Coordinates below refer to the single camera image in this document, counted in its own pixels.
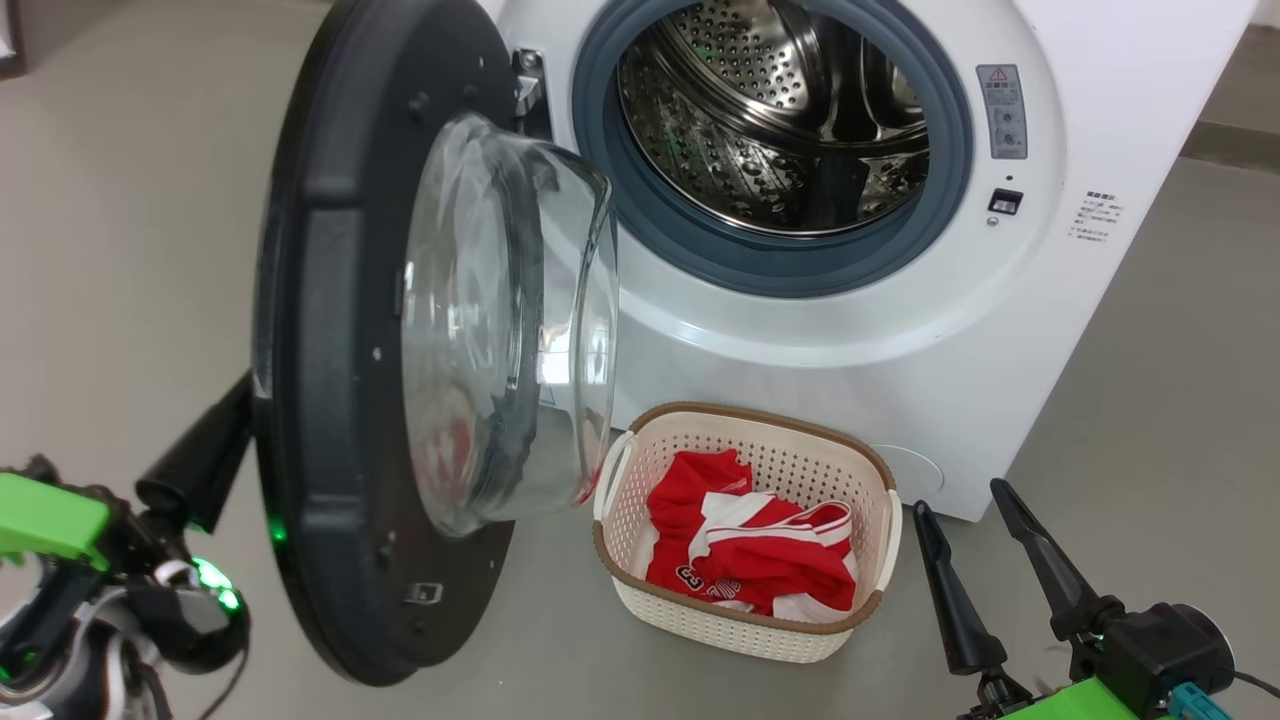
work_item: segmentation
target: open door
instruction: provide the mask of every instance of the open door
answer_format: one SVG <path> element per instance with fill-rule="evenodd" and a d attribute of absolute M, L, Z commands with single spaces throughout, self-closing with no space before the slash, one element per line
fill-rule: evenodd
<path fill-rule="evenodd" d="M 613 398 L 608 182 L 512 133 L 474 0 L 338 3 L 289 101 L 253 337 L 271 539 L 346 676 L 470 637 L 518 516 L 590 496 Z"/>

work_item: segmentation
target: washing machine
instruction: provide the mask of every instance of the washing machine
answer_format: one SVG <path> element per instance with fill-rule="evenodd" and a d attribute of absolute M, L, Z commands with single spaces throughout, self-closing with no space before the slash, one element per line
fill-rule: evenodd
<path fill-rule="evenodd" d="M 512 521 L 712 401 L 978 519 L 1251 0 L 342 0 L 266 201 L 253 434 L 317 652 L 449 657 Z"/>
<path fill-rule="evenodd" d="M 614 183 L 614 423 L 801 418 L 977 520 L 1252 5 L 488 6 L 541 54 L 556 141 Z"/>

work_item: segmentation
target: blue connector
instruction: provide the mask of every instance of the blue connector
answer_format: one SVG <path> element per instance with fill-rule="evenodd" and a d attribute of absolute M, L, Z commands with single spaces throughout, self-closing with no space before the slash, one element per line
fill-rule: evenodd
<path fill-rule="evenodd" d="M 1231 720 L 1225 710 L 1190 683 L 1178 685 L 1169 696 L 1169 716 L 1174 720 Z"/>

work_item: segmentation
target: red and white jersey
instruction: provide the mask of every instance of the red and white jersey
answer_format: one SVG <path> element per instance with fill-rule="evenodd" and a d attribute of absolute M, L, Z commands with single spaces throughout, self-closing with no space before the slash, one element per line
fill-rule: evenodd
<path fill-rule="evenodd" d="M 655 537 L 645 579 L 759 615 L 808 623 L 847 618 L 858 574 L 849 505 L 805 510 L 751 492 L 750 479 L 736 451 L 677 454 L 649 496 Z"/>

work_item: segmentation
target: white basket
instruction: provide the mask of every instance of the white basket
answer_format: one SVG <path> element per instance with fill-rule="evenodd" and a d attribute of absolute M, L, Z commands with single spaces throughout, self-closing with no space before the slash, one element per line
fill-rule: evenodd
<path fill-rule="evenodd" d="M 858 583 L 854 614 L 838 623 L 800 623 L 718 607 L 644 580 L 636 541 L 649 519 L 649 492 L 676 452 L 737 450 L 756 489 L 804 507 L 842 500 L 854 510 Z M 879 605 L 893 574 L 902 506 L 888 466 L 867 445 L 777 415 L 676 402 L 650 410 L 613 443 L 595 493 L 595 550 L 632 615 L 701 643 L 755 657 L 815 662 L 845 644 Z"/>

